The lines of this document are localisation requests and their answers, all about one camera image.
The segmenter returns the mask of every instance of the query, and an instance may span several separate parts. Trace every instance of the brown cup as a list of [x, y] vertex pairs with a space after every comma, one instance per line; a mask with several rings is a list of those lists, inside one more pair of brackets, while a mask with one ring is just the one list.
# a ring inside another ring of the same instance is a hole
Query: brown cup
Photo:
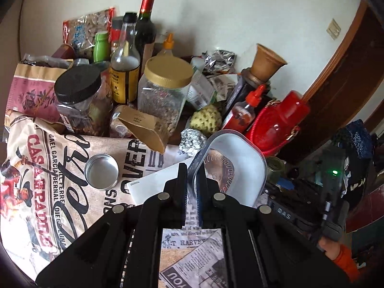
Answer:
[[287, 62], [274, 51], [257, 44], [257, 52], [251, 67], [251, 74], [263, 82], [267, 82], [280, 67]]

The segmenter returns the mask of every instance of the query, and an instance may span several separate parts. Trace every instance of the human hand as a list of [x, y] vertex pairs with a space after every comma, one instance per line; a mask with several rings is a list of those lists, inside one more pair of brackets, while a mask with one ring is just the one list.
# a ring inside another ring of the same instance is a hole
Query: human hand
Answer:
[[340, 254], [340, 244], [324, 236], [320, 238], [319, 246], [325, 251], [325, 255], [332, 261], [335, 260]]

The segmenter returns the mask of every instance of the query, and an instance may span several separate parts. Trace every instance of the brown box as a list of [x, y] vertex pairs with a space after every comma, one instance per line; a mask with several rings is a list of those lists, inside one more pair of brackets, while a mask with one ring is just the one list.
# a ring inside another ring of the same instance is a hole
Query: brown box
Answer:
[[124, 107], [118, 118], [138, 140], [164, 154], [169, 139], [165, 121], [129, 106]]

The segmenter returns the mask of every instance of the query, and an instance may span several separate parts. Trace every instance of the wooden door frame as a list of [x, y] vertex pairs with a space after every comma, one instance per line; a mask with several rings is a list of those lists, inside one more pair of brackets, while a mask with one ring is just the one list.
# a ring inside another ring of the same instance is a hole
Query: wooden door frame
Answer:
[[315, 82], [313, 82], [310, 88], [304, 93], [303, 100], [305, 102], [308, 102], [308, 100], [317, 92], [317, 90], [323, 85], [324, 81], [331, 75], [331, 73], [335, 70], [343, 58], [348, 47], [351, 45], [351, 42], [354, 39], [356, 32], [358, 31], [358, 28], [360, 27], [367, 7], [367, 2], [365, 0], [360, 0], [360, 5], [356, 11], [356, 15], [351, 23], [351, 26], [349, 27], [335, 54], [333, 54], [327, 66], [325, 66]]

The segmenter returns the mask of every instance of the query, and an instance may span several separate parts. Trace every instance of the door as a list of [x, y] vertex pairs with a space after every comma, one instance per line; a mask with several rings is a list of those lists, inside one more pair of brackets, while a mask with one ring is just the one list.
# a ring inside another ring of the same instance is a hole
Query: door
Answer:
[[309, 99], [311, 112], [299, 125], [301, 133], [278, 156], [295, 164], [319, 148], [356, 115], [383, 76], [384, 30], [367, 8], [343, 58]]

